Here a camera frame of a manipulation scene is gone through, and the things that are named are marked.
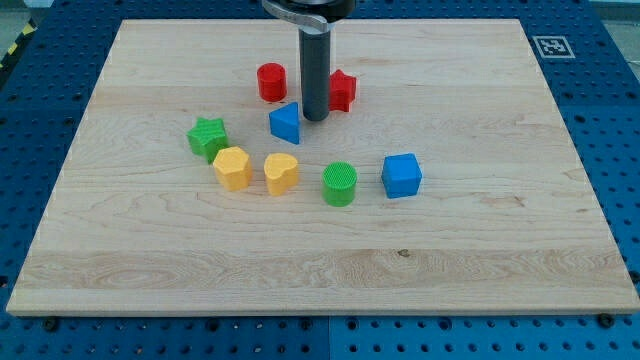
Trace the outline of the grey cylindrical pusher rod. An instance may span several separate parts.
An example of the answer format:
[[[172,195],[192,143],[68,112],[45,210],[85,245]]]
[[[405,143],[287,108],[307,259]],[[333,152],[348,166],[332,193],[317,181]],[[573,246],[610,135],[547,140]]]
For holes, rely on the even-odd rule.
[[[322,121],[329,114],[331,33],[299,31],[303,116]]]

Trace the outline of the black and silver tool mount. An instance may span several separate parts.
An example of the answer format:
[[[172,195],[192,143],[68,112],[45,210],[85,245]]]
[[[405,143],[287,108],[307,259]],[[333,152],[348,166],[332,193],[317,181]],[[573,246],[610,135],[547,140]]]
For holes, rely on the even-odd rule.
[[[355,0],[262,0],[270,15],[312,34],[329,32],[355,9]]]

